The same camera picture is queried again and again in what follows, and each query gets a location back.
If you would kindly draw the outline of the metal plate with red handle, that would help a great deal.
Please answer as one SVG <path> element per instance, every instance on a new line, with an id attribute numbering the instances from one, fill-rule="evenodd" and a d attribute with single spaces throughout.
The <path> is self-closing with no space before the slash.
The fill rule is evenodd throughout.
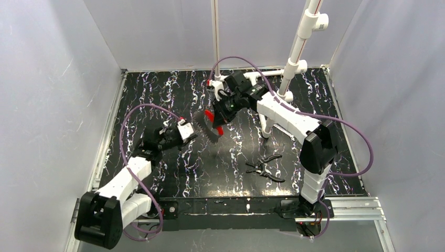
<path id="1" fill-rule="evenodd" d="M 225 121 L 220 112 L 211 112 L 210 110 L 197 111 L 193 114 L 193 121 L 211 143 L 217 143 L 224 135 L 222 125 L 224 125 Z"/>

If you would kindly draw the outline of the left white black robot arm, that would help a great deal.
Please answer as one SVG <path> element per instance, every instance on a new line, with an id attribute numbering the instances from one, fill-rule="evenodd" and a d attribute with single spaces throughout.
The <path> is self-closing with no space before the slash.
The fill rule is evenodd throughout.
<path id="1" fill-rule="evenodd" d="M 114 248 L 123 229 L 156 205 L 146 192 L 136 190 L 139 181 L 151 174 L 163 151 L 181 149 L 196 137 L 193 125 L 185 120 L 168 128 L 146 129 L 128 164 L 105 186 L 81 197 L 75 239 Z"/>

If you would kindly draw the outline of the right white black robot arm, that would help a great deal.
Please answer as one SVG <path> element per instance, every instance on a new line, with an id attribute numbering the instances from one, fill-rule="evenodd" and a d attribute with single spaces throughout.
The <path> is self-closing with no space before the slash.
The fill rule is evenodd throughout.
<path id="1" fill-rule="evenodd" d="M 324 121 L 304 114 L 275 93 L 269 82 L 253 83 L 246 73 L 236 71 L 223 80 L 208 80 L 214 92 L 212 127 L 209 138 L 218 141 L 222 127 L 242 109 L 250 109 L 284 128 L 301 145 L 299 161 L 304 168 L 299 198 L 279 206 L 275 212 L 283 218 L 311 216 L 320 211 L 331 166 L 338 154 L 333 118 Z"/>

